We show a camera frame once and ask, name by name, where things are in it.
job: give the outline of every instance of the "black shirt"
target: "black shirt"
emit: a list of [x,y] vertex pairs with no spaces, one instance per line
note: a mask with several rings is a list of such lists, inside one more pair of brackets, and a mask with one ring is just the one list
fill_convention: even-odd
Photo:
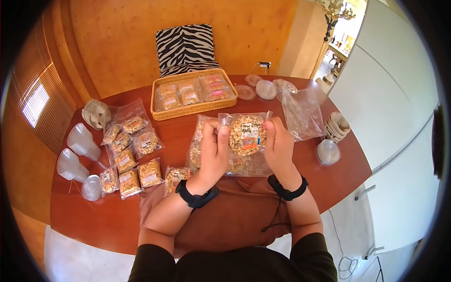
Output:
[[312,233],[293,247],[290,259],[264,248],[227,252],[194,251],[176,264],[165,249],[141,245],[129,278],[138,281],[337,281],[324,235]]

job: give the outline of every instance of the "red wooden table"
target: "red wooden table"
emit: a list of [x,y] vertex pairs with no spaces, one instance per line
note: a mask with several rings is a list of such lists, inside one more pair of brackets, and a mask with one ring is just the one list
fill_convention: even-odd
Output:
[[[332,101],[312,80],[279,76],[263,77],[268,80],[288,80],[298,89],[313,87],[321,103],[323,120],[326,120],[330,113],[338,111]],[[246,84],[244,82],[245,75],[230,75],[229,78],[233,83]],[[122,106],[141,98],[152,125],[166,147],[140,159],[139,163],[161,157],[161,171],[165,171],[167,166],[185,166],[197,115],[155,121],[150,114],[151,93],[152,87],[147,86],[120,93],[102,101],[109,106]],[[273,116],[279,116],[285,124],[280,102],[277,99],[263,100],[258,96],[250,101],[238,99],[237,104],[233,107],[201,114],[217,117],[219,112],[252,113],[268,110],[273,111]],[[81,109],[78,109],[72,117],[60,152],[67,148],[67,135],[78,122],[84,122]],[[94,130],[90,126],[87,128],[92,132],[94,141],[100,144],[103,132]],[[338,144],[341,150],[341,159],[332,166],[322,166],[316,159],[315,148],[320,142],[320,138],[296,142],[293,162],[302,175],[308,179],[309,189],[322,213],[340,202],[367,180],[371,175],[371,169],[352,131]],[[101,150],[102,154],[98,162],[93,162],[86,157],[79,157],[81,163],[91,174],[100,174],[104,170],[103,167],[109,166],[104,146],[101,146]],[[240,181],[248,184],[259,179],[258,177],[239,178]],[[80,189],[81,183],[67,181],[58,175],[55,169],[51,188],[51,228],[67,237],[97,248],[135,254],[139,234],[139,197],[133,196],[123,201],[119,192],[116,191],[96,202],[88,202],[80,195]]]

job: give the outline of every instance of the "person's left hand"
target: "person's left hand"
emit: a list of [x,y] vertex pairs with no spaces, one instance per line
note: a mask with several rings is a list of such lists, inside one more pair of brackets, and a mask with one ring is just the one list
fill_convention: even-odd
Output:
[[229,128],[220,128],[218,120],[205,120],[201,141],[201,168],[186,183],[191,195],[203,195],[213,187],[226,172],[229,158]]

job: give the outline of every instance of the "fingernail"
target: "fingernail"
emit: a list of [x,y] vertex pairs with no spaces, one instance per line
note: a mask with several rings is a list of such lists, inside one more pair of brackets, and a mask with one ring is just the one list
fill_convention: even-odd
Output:
[[227,126],[221,127],[221,134],[226,135],[229,133],[229,128]]

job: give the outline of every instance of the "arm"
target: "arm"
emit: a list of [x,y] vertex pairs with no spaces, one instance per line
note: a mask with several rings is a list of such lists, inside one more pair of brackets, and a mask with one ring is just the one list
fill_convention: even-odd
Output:
[[[205,194],[226,172],[229,164],[229,128],[219,129],[217,120],[206,120],[202,135],[202,167],[186,182],[186,189],[191,195]],[[150,212],[139,233],[138,246],[154,244],[172,254],[174,237],[192,210],[179,194],[171,193]]]
[[[283,188],[295,191],[302,184],[301,175],[292,161],[295,139],[284,128],[278,117],[268,121],[266,129],[266,161]],[[292,201],[287,201],[286,205],[291,220],[292,247],[299,239],[310,233],[323,233],[318,207],[308,188],[301,196]]]

